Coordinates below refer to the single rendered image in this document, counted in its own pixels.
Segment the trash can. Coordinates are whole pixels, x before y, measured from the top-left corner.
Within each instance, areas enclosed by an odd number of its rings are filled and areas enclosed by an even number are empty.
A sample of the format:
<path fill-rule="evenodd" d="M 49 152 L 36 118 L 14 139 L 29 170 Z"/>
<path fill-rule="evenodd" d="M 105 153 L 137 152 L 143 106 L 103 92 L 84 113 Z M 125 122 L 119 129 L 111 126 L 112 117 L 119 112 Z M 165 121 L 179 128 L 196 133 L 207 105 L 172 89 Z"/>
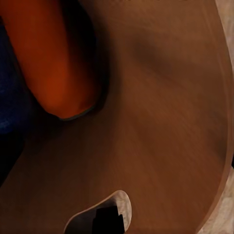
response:
<path fill-rule="evenodd" d="M 234 77 L 215 0 L 63 0 L 102 79 L 73 120 L 46 112 L 0 187 L 0 234 L 64 234 L 119 191 L 124 234 L 197 234 L 234 153 Z"/>

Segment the can of soda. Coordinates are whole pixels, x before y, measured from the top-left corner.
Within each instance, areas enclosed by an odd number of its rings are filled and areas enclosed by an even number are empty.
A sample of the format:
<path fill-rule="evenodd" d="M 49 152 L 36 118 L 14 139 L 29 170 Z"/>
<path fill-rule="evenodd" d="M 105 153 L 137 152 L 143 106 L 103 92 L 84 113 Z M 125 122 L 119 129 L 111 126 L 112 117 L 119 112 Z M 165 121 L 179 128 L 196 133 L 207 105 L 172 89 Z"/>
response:
<path fill-rule="evenodd" d="M 0 22 L 46 112 L 68 121 L 101 102 L 101 76 L 63 0 L 0 0 Z"/>
<path fill-rule="evenodd" d="M 34 105 L 8 34 L 0 22 L 0 135 L 20 129 L 26 138 L 35 123 Z"/>

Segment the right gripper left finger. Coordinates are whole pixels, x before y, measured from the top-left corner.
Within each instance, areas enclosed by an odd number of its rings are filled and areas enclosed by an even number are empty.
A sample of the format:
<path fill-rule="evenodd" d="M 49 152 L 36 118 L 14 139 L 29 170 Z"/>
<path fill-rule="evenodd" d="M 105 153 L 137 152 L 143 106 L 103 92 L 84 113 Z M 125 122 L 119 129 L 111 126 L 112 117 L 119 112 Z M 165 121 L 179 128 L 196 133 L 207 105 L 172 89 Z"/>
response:
<path fill-rule="evenodd" d="M 24 148 L 24 138 L 20 129 L 0 135 L 0 187 Z"/>

